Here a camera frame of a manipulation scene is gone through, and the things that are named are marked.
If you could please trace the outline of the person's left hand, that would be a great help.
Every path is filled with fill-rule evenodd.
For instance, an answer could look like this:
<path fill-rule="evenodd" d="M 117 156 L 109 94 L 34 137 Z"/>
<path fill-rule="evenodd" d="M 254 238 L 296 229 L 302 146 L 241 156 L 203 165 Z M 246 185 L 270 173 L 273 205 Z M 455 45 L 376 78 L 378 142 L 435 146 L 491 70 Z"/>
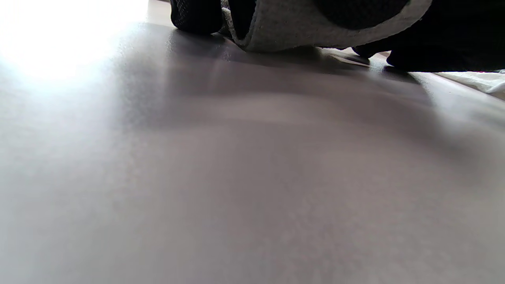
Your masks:
<path fill-rule="evenodd" d="M 235 31 L 244 38 L 249 31 L 256 0 L 228 2 Z M 322 15 L 339 27 L 360 30 L 374 27 L 400 13 L 407 0 L 310 0 Z M 199 35 L 218 32 L 224 20 L 220 0 L 172 0 L 171 21 L 178 29 Z"/>

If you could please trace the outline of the person's right hand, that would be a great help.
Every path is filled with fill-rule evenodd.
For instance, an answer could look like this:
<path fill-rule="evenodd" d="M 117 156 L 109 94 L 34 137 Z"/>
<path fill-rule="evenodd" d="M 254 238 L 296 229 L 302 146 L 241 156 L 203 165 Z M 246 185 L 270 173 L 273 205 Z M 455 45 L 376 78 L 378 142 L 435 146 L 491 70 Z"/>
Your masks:
<path fill-rule="evenodd" d="M 503 0 L 434 0 L 411 27 L 353 48 L 363 58 L 390 52 L 406 72 L 496 71 L 505 66 Z"/>

